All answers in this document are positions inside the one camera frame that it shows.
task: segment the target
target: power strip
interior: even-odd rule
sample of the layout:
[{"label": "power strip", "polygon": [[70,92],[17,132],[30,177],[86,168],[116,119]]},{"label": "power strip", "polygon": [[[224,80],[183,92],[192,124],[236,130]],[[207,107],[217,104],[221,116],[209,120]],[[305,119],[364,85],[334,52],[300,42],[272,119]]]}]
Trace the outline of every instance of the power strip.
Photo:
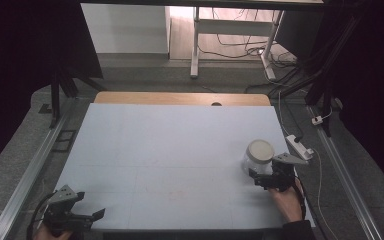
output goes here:
[{"label": "power strip", "polygon": [[289,135],[286,137],[286,140],[294,148],[295,152],[297,152],[303,160],[310,160],[313,158],[312,154],[314,151],[311,148],[306,149],[301,142],[295,142],[295,138],[296,137],[294,135]]}]

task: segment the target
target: power plug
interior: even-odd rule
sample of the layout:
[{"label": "power plug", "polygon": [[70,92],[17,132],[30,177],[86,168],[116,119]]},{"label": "power plug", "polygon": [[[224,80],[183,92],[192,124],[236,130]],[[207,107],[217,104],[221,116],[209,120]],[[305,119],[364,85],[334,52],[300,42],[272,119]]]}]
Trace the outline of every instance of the power plug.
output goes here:
[{"label": "power plug", "polygon": [[303,160],[310,160],[313,158],[314,151],[310,148],[306,149],[300,141],[295,141],[295,139],[297,139],[295,135],[289,135],[286,137],[288,143],[294,148],[295,152],[297,152]]},{"label": "power plug", "polygon": [[323,118],[321,116],[315,117],[311,119],[313,125],[319,125],[323,122]]}]

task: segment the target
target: wooden floor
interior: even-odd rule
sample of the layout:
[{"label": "wooden floor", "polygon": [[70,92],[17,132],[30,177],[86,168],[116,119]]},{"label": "wooden floor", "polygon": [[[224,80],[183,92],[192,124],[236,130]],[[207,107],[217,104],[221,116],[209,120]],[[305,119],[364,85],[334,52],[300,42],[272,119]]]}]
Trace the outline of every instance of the wooden floor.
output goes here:
[{"label": "wooden floor", "polygon": [[[253,10],[253,9],[223,9],[200,8],[201,19],[224,19],[224,20],[245,20],[245,21],[272,21],[273,13],[271,10]],[[193,8],[192,7],[170,7],[171,15],[171,34],[170,34],[170,59],[173,60],[189,60],[191,59],[193,46]],[[247,49],[263,47],[266,45],[267,37],[258,36],[234,36],[234,35],[216,35],[216,34],[200,34],[198,46],[202,51],[199,53],[199,59],[202,60],[235,60],[235,61],[261,61],[259,56],[243,56],[247,54]],[[228,44],[243,44],[239,46],[231,46]],[[230,56],[223,57],[216,54],[204,53],[213,52],[221,55]],[[279,55],[287,52],[280,45],[272,47],[273,54]]]}]

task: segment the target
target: black sleeve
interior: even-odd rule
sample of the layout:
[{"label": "black sleeve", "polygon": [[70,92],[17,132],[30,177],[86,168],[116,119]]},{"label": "black sleeve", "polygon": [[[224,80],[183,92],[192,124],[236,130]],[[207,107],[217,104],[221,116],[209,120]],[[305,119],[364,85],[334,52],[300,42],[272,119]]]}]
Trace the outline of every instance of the black sleeve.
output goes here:
[{"label": "black sleeve", "polygon": [[285,240],[316,240],[308,220],[283,225],[283,235]]}]

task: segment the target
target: white board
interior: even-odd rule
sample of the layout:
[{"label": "white board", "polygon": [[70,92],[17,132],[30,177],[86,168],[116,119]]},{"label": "white board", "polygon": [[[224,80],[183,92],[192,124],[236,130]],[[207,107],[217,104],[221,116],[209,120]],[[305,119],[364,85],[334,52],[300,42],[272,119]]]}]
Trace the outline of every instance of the white board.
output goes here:
[{"label": "white board", "polygon": [[273,107],[91,104],[56,189],[86,192],[76,214],[106,208],[100,231],[281,227],[241,167],[255,139],[288,152]]}]

